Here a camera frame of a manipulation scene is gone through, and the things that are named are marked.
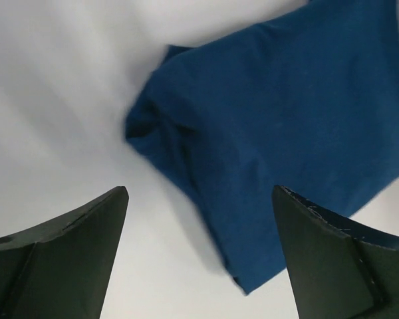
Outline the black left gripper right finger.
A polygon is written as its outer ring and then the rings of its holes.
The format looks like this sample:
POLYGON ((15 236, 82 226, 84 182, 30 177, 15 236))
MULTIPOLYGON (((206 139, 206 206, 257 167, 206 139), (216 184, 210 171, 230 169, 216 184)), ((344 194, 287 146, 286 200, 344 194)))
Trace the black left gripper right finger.
POLYGON ((399 236, 279 185, 272 202, 299 318, 399 319, 399 236))

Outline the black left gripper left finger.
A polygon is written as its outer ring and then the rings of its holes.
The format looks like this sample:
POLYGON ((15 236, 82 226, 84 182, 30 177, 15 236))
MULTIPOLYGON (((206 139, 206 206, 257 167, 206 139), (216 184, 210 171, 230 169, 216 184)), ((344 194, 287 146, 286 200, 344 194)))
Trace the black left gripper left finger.
POLYGON ((128 201, 118 186, 0 237, 0 318, 100 318, 128 201))

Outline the navy blue printed t-shirt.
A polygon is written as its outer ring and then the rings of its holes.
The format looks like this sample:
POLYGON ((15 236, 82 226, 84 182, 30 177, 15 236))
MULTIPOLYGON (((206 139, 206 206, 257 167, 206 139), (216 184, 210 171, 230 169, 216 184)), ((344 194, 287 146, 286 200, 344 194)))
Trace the navy blue printed t-shirt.
POLYGON ((196 204, 250 293, 285 268, 275 185, 349 217, 399 177, 398 4, 311 1, 171 46, 125 138, 196 204))

